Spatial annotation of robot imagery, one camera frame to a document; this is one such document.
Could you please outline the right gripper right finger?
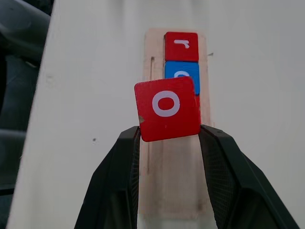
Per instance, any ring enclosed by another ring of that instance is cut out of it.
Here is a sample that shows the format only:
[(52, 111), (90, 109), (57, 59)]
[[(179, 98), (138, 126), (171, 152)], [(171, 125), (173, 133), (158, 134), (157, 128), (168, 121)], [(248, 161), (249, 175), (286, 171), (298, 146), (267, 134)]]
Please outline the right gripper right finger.
[(218, 229), (300, 229), (262, 170), (230, 135), (201, 125), (199, 140)]

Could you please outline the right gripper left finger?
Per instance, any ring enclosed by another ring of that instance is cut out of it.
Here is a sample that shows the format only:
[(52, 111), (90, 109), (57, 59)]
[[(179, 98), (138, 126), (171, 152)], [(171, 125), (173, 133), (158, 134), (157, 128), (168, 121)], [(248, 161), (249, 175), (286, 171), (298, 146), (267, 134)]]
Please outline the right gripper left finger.
[(74, 229), (137, 229), (140, 138), (138, 126), (120, 133), (91, 177)]

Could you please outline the red letter tile o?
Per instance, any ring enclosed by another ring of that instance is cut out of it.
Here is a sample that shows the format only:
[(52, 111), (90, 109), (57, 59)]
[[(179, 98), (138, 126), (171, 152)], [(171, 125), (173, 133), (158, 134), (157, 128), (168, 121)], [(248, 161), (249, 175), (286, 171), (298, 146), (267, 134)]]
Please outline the red letter tile o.
[(141, 82), (134, 86), (134, 91), (143, 141), (200, 132), (199, 108), (191, 77)]

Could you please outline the wooden letter tray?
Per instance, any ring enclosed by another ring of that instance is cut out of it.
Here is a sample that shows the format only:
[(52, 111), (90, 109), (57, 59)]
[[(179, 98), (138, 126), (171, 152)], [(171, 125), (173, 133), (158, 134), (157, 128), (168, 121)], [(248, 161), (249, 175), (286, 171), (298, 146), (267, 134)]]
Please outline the wooden letter tray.
[[(165, 34), (170, 29), (149, 29), (144, 38), (143, 81), (164, 77)], [(211, 125), (206, 37), (199, 43), (201, 122)], [(141, 140), (139, 213), (159, 219), (197, 220), (209, 202), (198, 135), (156, 142)]]

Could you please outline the blue letter tile o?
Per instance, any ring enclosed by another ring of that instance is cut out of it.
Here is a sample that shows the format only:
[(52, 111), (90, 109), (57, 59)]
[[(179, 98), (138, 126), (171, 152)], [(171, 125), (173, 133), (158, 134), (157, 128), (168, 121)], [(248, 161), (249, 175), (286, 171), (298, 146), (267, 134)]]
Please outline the blue letter tile o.
[(190, 76), (193, 79), (195, 94), (200, 94), (200, 71), (197, 62), (167, 61), (164, 67), (165, 78)]

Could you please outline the red letter tile r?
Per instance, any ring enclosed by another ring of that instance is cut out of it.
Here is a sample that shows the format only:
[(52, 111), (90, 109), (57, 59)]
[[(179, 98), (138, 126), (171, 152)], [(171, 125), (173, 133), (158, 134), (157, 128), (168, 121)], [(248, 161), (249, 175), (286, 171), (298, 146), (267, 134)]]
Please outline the red letter tile r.
[(174, 32), (165, 34), (165, 60), (198, 62), (198, 34), (195, 32)]

